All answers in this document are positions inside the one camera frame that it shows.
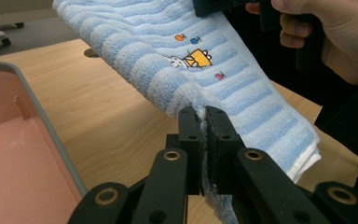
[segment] table surface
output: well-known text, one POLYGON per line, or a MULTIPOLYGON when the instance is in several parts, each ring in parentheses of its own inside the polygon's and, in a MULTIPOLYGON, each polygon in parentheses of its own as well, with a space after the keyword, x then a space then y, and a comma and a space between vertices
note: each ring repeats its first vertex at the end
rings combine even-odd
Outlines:
MULTIPOLYGON (((149 103, 100 58, 88 58, 82 40, 0 57, 18 66, 54 126, 87 189, 112 181, 131 186, 148 175, 176 119, 149 103)), ((321 108, 273 83, 286 101, 311 123, 321 108)), ((324 181, 353 186, 358 157, 317 130, 322 159, 298 181, 313 191, 324 181)), ((190 196, 188 220, 221 223, 200 196, 190 196)))

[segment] human hand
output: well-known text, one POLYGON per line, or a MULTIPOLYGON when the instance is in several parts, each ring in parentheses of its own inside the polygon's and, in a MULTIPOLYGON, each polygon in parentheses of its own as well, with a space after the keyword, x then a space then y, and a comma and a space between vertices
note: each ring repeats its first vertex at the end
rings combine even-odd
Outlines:
MULTIPOLYGON (((311 13, 318 17, 326 34, 322 61, 358 86, 358 0, 272 0, 272 5, 282 12, 281 43, 289 48, 301 48, 312 32, 309 23, 293 15, 311 13)), ((248 4, 246 9, 259 13, 256 4, 248 4)))

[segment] towel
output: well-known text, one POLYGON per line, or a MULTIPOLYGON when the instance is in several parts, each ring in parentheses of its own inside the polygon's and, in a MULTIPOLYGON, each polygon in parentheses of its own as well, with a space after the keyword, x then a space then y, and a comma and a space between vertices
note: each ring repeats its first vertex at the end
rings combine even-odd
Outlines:
MULTIPOLYGON (((274 89, 222 13, 195 15, 192 0, 55 0, 77 35, 147 100, 176 117, 223 109, 247 147, 265 150, 293 180, 320 159, 319 137, 274 89)), ((204 177, 206 201, 238 223, 231 198, 204 177)))

